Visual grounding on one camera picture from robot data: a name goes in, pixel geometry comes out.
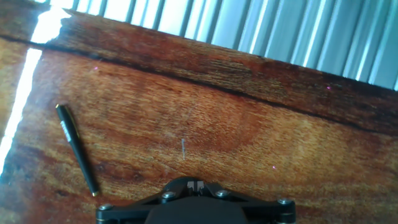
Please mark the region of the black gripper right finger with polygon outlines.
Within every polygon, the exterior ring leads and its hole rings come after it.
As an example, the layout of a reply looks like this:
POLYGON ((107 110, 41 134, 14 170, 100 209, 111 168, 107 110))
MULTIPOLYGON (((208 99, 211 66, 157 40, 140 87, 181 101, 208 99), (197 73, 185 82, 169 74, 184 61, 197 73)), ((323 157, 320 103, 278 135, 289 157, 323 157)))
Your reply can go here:
POLYGON ((289 199, 268 202, 199 180, 196 196, 212 199, 204 207, 226 223, 295 223, 295 202, 289 199))

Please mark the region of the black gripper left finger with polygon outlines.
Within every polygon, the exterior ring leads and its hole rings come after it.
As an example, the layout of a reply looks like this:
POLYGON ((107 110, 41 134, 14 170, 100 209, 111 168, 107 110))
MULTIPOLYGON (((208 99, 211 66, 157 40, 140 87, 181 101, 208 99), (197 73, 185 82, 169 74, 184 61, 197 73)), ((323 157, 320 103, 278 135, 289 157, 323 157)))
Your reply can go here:
POLYGON ((192 195, 197 182, 195 180, 171 180, 158 193, 126 206, 110 203, 96 209, 96 224, 144 223, 151 210, 159 205, 173 202, 192 195))

